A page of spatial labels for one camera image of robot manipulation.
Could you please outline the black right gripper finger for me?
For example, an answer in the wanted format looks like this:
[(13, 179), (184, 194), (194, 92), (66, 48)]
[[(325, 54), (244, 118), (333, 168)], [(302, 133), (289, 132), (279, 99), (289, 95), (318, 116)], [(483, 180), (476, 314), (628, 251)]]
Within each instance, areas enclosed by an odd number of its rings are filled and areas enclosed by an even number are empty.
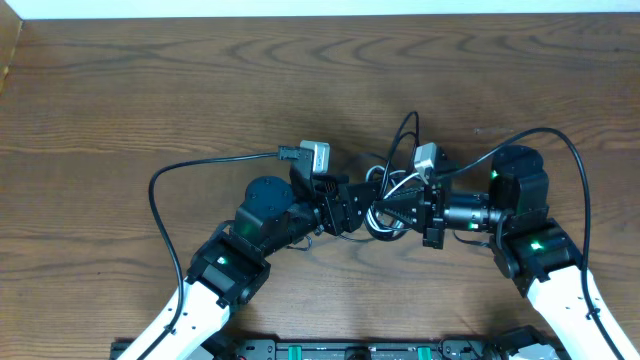
[(423, 186), (411, 186), (402, 189), (395, 190), (393, 193), (387, 195), (387, 199), (391, 200), (415, 200), (422, 199), (424, 197), (424, 187)]
[(381, 200), (374, 209), (399, 220), (410, 229), (421, 231), (425, 224), (424, 207), (416, 200)]

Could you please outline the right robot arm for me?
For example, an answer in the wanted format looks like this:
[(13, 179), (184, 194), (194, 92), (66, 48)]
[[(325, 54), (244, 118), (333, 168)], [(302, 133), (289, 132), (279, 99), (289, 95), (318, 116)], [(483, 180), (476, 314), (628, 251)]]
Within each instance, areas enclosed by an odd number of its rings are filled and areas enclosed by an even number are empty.
[(440, 249), (447, 229), (490, 234), (488, 247), (502, 275), (544, 318), (571, 359), (636, 359), (638, 351), (604, 302), (578, 247), (549, 217), (549, 178), (542, 156), (522, 145), (494, 153), (486, 193), (451, 188), (434, 144), (416, 154), (421, 184), (390, 191), (374, 204), (377, 213), (423, 236)]

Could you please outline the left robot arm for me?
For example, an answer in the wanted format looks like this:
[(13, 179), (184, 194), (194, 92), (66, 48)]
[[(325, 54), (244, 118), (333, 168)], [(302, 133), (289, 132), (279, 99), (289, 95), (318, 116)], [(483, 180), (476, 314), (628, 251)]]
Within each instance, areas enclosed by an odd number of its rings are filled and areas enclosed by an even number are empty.
[(124, 359), (186, 359), (247, 304), (270, 274), (267, 257), (312, 233), (353, 232), (380, 192), (377, 182), (291, 172), (246, 189), (229, 230), (217, 230), (194, 254), (184, 282)]

